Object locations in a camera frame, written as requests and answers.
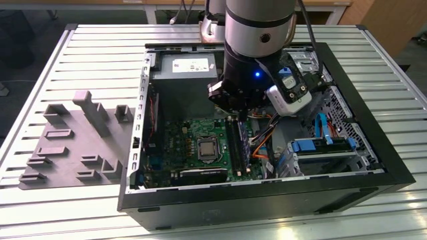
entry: floor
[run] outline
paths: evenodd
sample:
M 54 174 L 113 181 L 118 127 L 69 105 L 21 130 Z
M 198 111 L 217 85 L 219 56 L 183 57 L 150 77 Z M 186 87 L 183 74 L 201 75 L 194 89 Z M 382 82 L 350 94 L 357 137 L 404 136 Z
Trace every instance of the floor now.
M 59 11 L 58 20 L 53 21 L 46 11 L 25 11 L 29 22 L 37 33 L 31 42 L 31 49 L 37 59 L 25 69 L 10 69 L 0 62 L 0 81 L 10 89 L 9 96 L 0 97 L 0 145 L 14 125 L 21 109 L 33 91 L 39 75 L 50 59 L 53 50 L 63 34 L 67 24 L 147 24 L 146 13 L 138 10 L 129 11 Z M 158 11 L 158 23 L 169 24 L 173 12 Z M 185 21 L 185 14 L 178 23 Z M 198 23 L 198 13 L 191 15 L 190 24 Z M 427 94 L 427 46 L 410 42 L 405 51 L 396 59 L 401 65 L 412 65 L 408 71 L 420 89 Z

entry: black cable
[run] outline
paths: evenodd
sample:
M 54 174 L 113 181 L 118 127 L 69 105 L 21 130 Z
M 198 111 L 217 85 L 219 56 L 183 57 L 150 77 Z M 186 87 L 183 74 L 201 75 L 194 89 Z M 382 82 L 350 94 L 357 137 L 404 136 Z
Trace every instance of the black cable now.
M 182 5 L 185 6 L 185 11 L 186 11 L 186 15 L 189 15 L 189 11 L 187 11 L 187 6 L 186 6 L 186 2 L 185 2 L 185 0 L 181 0 L 181 2 L 182 2 Z
M 297 1 L 298 1 L 298 5 L 301 7 L 302 15 L 305 16 L 305 19 L 306 19 L 310 40 L 311 40 L 313 48 L 314 48 L 314 51 L 315 51 L 315 54 L 317 54 L 317 57 L 318 57 L 319 74 L 321 74 L 321 76 L 323 76 L 323 61 L 322 61 L 322 58 L 321 58 L 319 53 L 318 53 L 318 46 L 317 46 L 317 39 L 315 39 L 313 24 L 310 22 L 309 13 L 307 13 L 307 10 L 306 10 L 306 6 L 305 6 L 305 3 L 303 3 L 303 0 L 297 0 Z
M 193 8 L 194 8 L 194 5 L 195 5 L 195 1 L 197 1 L 197 0 L 193 0 L 193 1 L 191 1 L 191 5 L 190 5 L 189 14 L 187 14 L 187 17 L 186 17 L 186 22 L 185 22 L 185 24 L 187 24 L 190 15 L 193 14 Z
M 205 6 L 205 15 L 210 15 L 210 3 L 211 3 L 211 0 L 206 0 L 206 6 Z

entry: aluminum extrusion table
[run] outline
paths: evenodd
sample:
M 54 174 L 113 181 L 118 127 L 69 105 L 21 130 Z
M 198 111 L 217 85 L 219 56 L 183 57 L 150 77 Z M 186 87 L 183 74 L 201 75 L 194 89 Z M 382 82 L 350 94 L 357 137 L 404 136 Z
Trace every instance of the aluminum extrusion table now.
M 199 42 L 198 25 L 79 25 L 66 30 L 0 149 L 0 239 L 425 239 L 427 233 L 427 101 L 366 30 L 315 26 L 381 123 L 417 183 L 341 213 L 149 232 L 117 211 L 119 185 L 23 191 L 26 162 L 49 104 L 89 89 L 105 108 L 135 104 L 146 43 Z M 298 26 L 295 42 L 310 41 Z

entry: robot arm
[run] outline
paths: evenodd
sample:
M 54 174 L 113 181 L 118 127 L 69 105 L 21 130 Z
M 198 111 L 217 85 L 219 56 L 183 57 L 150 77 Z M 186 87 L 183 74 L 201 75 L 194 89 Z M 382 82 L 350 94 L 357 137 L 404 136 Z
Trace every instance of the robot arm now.
M 209 97 L 226 111 L 247 112 L 270 101 L 282 116 L 294 114 L 311 94 L 290 54 L 295 0 L 227 0 L 225 70 Z M 282 70 L 291 70 L 291 77 Z

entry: motherboard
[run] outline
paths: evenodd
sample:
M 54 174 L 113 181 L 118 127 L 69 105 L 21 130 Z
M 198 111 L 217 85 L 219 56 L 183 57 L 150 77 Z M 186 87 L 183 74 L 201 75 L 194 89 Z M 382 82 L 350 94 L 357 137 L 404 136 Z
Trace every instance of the motherboard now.
M 229 118 L 166 122 L 163 154 L 149 156 L 149 188 L 182 186 L 189 181 L 209 184 L 262 179 L 261 163 L 246 160 L 246 151 L 237 149 L 241 141 L 231 137 L 231 124 Z M 243 138 L 254 135 L 249 123 L 243 123 L 239 130 L 247 134 L 241 134 Z M 242 156 L 242 168 L 237 167 L 241 164 L 237 156 Z

